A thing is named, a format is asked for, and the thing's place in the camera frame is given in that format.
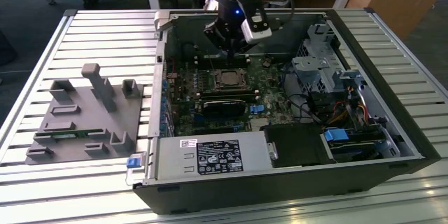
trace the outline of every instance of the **warning label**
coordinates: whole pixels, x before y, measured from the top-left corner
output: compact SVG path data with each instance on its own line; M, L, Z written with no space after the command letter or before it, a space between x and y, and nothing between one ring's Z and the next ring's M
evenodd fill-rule
M197 171L200 175L243 171L237 140L196 143Z

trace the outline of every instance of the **aluminum table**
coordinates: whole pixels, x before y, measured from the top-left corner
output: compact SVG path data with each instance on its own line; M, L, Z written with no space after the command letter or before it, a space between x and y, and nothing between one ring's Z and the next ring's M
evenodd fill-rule
M157 33L155 10L65 12L0 129L1 223L440 223L448 217L447 90L375 13L337 10L373 64L443 159L367 192L185 215L159 216L125 183L127 159L28 166L25 151L52 95L52 80L87 86L84 63L99 63L112 84L144 84L137 151L147 150ZM352 68L351 54L341 48Z

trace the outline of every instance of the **motherboard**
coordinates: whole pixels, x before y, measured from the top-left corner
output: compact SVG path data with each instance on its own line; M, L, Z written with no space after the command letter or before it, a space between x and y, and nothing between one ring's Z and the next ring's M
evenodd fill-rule
M237 68L205 63L169 64L176 136L259 131L295 120L281 87L281 66L265 55L245 56Z

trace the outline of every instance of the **barcode sticker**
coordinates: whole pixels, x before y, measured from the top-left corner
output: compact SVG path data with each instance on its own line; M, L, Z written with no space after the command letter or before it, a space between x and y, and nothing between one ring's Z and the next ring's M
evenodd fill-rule
M197 139L180 140L180 148L196 147Z

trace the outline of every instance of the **blue connector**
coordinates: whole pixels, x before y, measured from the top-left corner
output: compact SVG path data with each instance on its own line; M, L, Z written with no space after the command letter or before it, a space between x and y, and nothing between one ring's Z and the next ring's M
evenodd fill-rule
M325 136L327 142L348 140L345 129L329 129L324 133L324 136Z
M264 111L264 105L251 106L249 111L251 111L251 113L259 113L259 112Z
M141 167L141 158L140 157L129 157L128 162L125 163L127 168L139 168Z

